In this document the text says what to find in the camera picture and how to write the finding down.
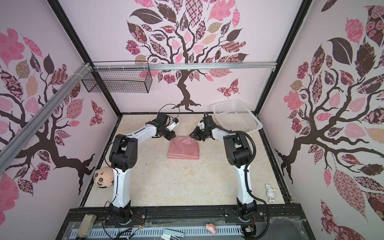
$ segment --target small toy figure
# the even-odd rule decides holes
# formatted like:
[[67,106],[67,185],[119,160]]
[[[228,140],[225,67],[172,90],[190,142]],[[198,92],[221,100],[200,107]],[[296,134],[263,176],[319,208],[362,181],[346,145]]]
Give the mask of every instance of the small toy figure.
[[110,187],[113,183],[114,176],[111,167],[102,167],[93,174],[93,181],[100,188]]
[[271,185],[266,184],[265,188],[267,190],[266,195],[269,197],[269,202],[276,202],[275,200],[275,189],[271,188]]

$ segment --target brown leaf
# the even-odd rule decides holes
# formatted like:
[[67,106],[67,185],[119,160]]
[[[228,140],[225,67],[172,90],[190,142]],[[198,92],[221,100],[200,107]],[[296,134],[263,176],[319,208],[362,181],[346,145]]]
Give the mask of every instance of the brown leaf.
[[368,176],[375,176],[379,175],[384,170],[384,167],[379,164],[367,164],[359,170]]

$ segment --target folded cloth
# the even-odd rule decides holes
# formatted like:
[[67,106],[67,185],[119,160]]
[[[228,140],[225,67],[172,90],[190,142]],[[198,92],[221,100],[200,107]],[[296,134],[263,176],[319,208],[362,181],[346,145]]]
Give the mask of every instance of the folded cloth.
[[199,153],[199,142],[196,139],[179,136],[171,139],[167,158],[198,160]]

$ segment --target wire mesh basket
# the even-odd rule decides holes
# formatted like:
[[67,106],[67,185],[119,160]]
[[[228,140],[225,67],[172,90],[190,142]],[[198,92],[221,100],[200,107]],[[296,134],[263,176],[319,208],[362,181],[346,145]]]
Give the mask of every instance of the wire mesh basket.
[[89,93],[102,92],[103,86],[97,83],[102,80],[108,92],[115,93],[149,93],[152,76],[147,61],[134,62],[135,65],[105,65],[110,62],[94,62],[95,66],[84,78],[83,84]]

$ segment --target marble floor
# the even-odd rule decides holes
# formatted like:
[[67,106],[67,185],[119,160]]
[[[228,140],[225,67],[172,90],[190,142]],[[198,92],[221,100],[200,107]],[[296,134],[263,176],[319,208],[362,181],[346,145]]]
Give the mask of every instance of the marble floor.
[[[131,133],[155,118],[153,114],[124,115],[116,134]],[[202,114],[180,114],[176,135],[188,136],[202,118]],[[284,204],[260,135],[258,131],[250,135],[257,148],[250,165],[253,194],[268,202],[265,184],[270,184],[276,189],[276,204]],[[223,142],[207,139],[199,144],[199,160],[168,159],[169,141],[164,137],[150,138],[139,145],[129,186],[131,206],[237,204],[235,170],[227,161]],[[85,207],[103,207],[112,196],[113,186],[102,189],[94,184]]]

